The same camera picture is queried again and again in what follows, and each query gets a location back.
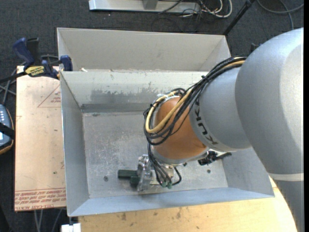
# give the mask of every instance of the black device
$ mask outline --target black device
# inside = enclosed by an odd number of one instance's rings
[[[0,154],[9,150],[13,144],[14,131],[12,125],[8,110],[0,104]]]

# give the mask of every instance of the blue clamp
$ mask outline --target blue clamp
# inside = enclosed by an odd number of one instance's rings
[[[35,59],[32,56],[31,52],[27,49],[27,40],[26,38],[21,38],[17,40],[13,45],[13,50],[22,60],[25,61],[24,64],[24,73],[28,74],[31,77],[46,76],[54,79],[59,79],[59,72],[53,68],[51,64],[46,60],[42,60],[41,64],[35,64]],[[57,62],[62,64],[62,70],[72,71],[73,65],[71,58],[68,55],[63,55],[60,57],[60,60]]]

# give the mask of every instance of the cardboard sheet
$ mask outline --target cardboard sheet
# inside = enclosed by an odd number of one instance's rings
[[[23,76],[16,88],[14,210],[65,207],[60,82]]]

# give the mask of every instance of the orange object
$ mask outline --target orange object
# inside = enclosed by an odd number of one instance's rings
[[[176,105],[178,100],[179,98],[172,98],[161,105],[158,112],[156,113],[154,119],[154,126],[160,123],[160,121]],[[173,160],[187,159],[201,154],[206,149],[206,146],[195,135],[190,124],[189,116],[185,118],[188,112],[189,108],[185,110],[185,112],[176,122],[173,132],[175,132],[183,122],[180,129],[174,135],[171,135],[164,143],[154,146],[154,149],[161,156]],[[170,118],[167,126],[171,124],[175,117],[175,114],[176,113],[174,113],[173,116]]]

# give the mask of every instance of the metal stand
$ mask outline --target metal stand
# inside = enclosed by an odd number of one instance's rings
[[[139,11],[162,12],[173,7],[179,0],[89,0],[91,11]],[[180,2],[169,13],[192,13],[198,10],[195,2]]]

